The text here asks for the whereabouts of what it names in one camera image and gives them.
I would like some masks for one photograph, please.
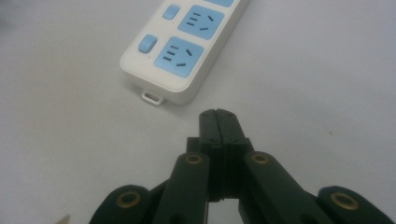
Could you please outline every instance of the white surface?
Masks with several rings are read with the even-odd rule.
[[[221,7],[203,0],[164,0],[122,56],[120,61],[122,70],[128,73],[136,86],[152,95],[163,97],[178,105],[189,103],[198,92],[248,2],[249,0],[234,0],[230,7]],[[180,7],[180,10],[172,20],[165,20],[163,13],[173,4]],[[210,39],[203,39],[178,30],[177,27],[183,22],[192,6],[209,8],[224,15]],[[151,52],[144,54],[139,51],[138,46],[146,35],[154,35],[158,41]],[[203,48],[202,55],[186,77],[177,76],[154,65],[163,47],[174,36]]]
[[[0,0],[1,224],[88,223],[111,190],[152,189],[209,108],[307,191],[354,189],[396,220],[396,2],[253,0],[191,104],[155,107],[119,60],[160,3]]]

